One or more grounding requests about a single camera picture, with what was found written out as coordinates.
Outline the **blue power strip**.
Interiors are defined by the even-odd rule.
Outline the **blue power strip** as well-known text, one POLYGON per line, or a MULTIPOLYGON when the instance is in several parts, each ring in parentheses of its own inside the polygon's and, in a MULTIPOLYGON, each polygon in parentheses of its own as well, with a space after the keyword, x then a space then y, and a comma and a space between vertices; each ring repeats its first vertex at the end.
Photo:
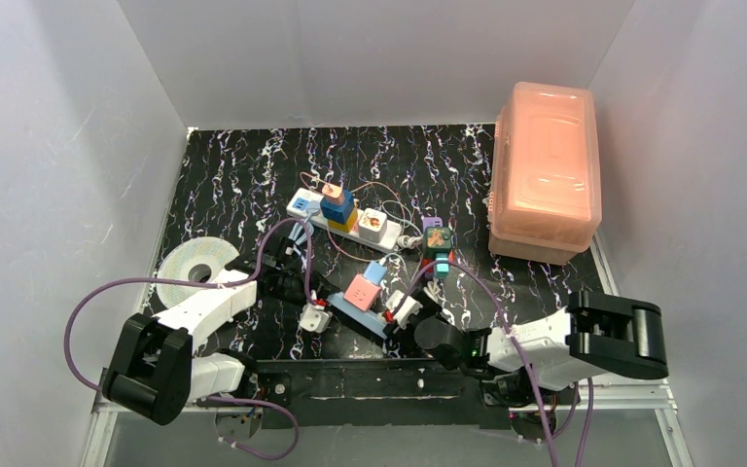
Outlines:
POLYGON ((368 333, 380 341, 388 340, 385 333, 385 322, 379 316, 369 310, 362 310, 352 304, 344 297, 343 292, 336 292, 327 298, 328 304, 335 309, 345 320, 350 321, 350 326, 360 334, 368 333))

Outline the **pink cube socket adapter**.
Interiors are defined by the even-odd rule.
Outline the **pink cube socket adapter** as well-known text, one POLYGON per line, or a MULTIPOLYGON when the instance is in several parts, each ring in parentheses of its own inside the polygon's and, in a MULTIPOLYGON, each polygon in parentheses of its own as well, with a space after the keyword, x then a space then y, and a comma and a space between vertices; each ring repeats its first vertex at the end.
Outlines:
POLYGON ((362 311, 368 311, 376 301, 381 287, 363 274, 357 274, 344 293, 344 298, 362 311))

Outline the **green cube socket adapter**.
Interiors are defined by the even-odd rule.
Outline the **green cube socket adapter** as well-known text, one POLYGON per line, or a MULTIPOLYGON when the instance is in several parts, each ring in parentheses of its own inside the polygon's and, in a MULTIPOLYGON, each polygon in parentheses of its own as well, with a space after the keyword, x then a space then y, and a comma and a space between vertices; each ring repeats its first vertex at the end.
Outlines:
POLYGON ((422 241, 423 255, 435 258, 438 254, 447 255, 453 248, 453 233, 445 226, 428 227, 422 241))

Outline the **red cube socket adapter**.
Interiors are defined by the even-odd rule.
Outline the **red cube socket adapter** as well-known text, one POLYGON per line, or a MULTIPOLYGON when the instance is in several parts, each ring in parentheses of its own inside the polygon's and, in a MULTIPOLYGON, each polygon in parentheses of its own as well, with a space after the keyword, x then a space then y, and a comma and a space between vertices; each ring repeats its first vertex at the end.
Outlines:
MULTIPOLYGON (((448 253, 448 256, 447 256, 447 258, 448 258, 449 260, 452 260, 452 259, 453 259, 453 252, 452 252, 452 251, 450 251, 450 252, 448 253)), ((430 264, 430 263, 431 263, 432 261, 435 261, 435 258, 423 258, 423 259, 421 260, 421 262, 420 262, 420 267, 421 267, 421 268, 424 268, 424 267, 426 267, 426 266, 427 266, 428 264, 430 264)))

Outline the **light blue charger plug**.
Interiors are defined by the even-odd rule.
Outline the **light blue charger plug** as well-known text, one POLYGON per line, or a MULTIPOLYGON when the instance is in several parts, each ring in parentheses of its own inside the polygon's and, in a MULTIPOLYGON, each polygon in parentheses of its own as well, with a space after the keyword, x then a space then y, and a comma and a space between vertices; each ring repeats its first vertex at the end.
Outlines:
POLYGON ((363 277, 371 284, 379 286, 387 273, 387 266, 384 266, 380 262, 372 261, 367 265, 363 277))

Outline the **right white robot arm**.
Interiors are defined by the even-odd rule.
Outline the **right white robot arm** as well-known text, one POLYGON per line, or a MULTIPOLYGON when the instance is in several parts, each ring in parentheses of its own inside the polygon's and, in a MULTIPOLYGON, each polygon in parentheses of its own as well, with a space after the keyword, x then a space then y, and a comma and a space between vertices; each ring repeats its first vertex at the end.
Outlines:
POLYGON ((567 306, 509 331, 460 330, 423 291, 397 291, 384 319, 387 336, 406 335, 444 368, 476 379, 531 368, 539 388, 559 391, 605 373, 642 380, 669 375, 660 308, 623 297, 575 292, 567 306))

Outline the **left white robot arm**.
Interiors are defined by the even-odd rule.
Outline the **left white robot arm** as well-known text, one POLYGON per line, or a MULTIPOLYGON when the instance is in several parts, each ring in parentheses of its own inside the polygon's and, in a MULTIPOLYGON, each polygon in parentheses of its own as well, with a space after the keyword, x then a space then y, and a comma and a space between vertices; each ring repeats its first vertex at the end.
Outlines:
POLYGON ((196 352, 261 299, 325 310, 338 287, 320 272, 306 270, 305 252, 294 240, 273 233, 258 259, 235 257, 213 287, 155 315, 128 318, 100 385, 102 395, 165 425, 191 402, 237 390, 243 376, 256 370, 250 357, 223 349, 204 357, 196 352))

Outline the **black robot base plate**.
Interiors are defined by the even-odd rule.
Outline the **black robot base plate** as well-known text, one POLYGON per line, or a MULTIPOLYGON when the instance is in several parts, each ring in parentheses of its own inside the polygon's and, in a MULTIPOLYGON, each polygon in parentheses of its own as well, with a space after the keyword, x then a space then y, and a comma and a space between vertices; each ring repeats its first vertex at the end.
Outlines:
POLYGON ((431 359, 264 360, 234 396, 268 401, 302 427, 467 425, 508 429, 516 409, 431 359))

